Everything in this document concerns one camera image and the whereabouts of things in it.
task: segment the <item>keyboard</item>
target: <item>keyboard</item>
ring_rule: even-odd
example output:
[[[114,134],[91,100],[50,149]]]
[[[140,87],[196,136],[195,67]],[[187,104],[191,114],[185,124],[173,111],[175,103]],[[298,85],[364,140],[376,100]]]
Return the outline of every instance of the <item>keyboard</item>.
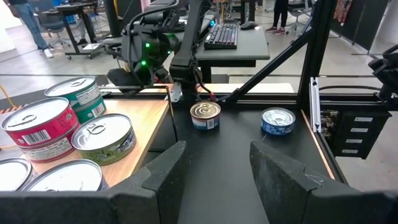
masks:
[[[217,24],[205,40],[205,49],[236,49],[238,46],[238,25]]]

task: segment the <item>tin can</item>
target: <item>tin can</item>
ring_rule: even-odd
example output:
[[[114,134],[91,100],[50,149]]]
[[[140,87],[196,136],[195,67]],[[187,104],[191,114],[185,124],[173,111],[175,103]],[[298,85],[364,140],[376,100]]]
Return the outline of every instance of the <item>tin can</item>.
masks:
[[[88,121],[72,136],[72,146],[84,159],[103,166],[122,159],[132,151],[136,135],[130,119],[122,114],[106,114]]]
[[[22,147],[58,139],[75,127],[77,116],[65,98],[55,97],[31,103],[1,123],[1,128]]]
[[[78,77],[58,83],[44,91],[48,97],[61,96],[69,100],[74,110],[101,95],[95,77]]]
[[[106,106],[104,103],[104,99],[102,99],[102,96],[99,96],[97,99],[93,100],[92,102],[87,103],[81,108],[76,109],[75,113],[77,115],[77,118],[79,119],[79,122],[83,124],[84,122],[92,118],[96,118],[99,115],[104,114],[105,111],[106,111]]]
[[[73,133],[80,127],[79,122],[76,122],[75,127],[69,130],[64,135],[46,142],[44,144],[36,145],[34,147],[22,147],[19,148],[25,154],[26,158],[34,163],[43,163],[55,161],[62,158],[75,149],[71,145]]]
[[[57,165],[36,177],[23,191],[98,191],[108,185],[99,165],[76,159]]]
[[[21,158],[10,158],[0,161],[0,191],[23,189],[37,176],[32,164]]]
[[[221,107],[214,102],[199,102],[191,107],[193,126],[201,130],[209,130],[220,124]]]
[[[261,113],[261,128],[269,134],[282,136],[293,131],[295,120],[293,112],[287,109],[268,108]]]

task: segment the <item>red can label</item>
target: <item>red can label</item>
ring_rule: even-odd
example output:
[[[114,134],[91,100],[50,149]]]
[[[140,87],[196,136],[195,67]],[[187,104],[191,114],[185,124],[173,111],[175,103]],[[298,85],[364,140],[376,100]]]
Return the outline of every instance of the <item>red can label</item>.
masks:
[[[71,140],[73,133],[80,127],[80,124],[77,123],[76,127],[71,130],[68,135],[64,138],[60,138],[59,141],[49,144],[47,146],[33,147],[33,148],[21,148],[21,151],[25,154],[26,158],[28,158],[32,162],[42,163],[42,162],[51,162],[62,158],[73,150]]]
[[[21,131],[6,131],[18,146],[31,147],[63,136],[76,125],[77,116],[68,106],[51,121]]]

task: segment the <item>metal bracket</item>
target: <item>metal bracket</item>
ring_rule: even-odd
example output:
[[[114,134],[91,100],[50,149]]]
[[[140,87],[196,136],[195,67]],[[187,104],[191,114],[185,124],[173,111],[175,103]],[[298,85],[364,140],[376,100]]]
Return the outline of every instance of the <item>metal bracket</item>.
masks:
[[[173,88],[170,90],[171,102],[178,102],[182,97],[181,83],[175,82]]]
[[[321,104],[319,98],[318,78],[310,78],[310,112],[314,133],[321,133]]]

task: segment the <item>black drawer unit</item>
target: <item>black drawer unit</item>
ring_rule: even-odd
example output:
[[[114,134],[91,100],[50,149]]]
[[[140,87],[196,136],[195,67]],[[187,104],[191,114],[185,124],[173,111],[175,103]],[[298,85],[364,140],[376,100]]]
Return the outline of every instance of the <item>black drawer unit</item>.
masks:
[[[366,159],[391,116],[388,112],[341,112],[329,142],[333,155]]]

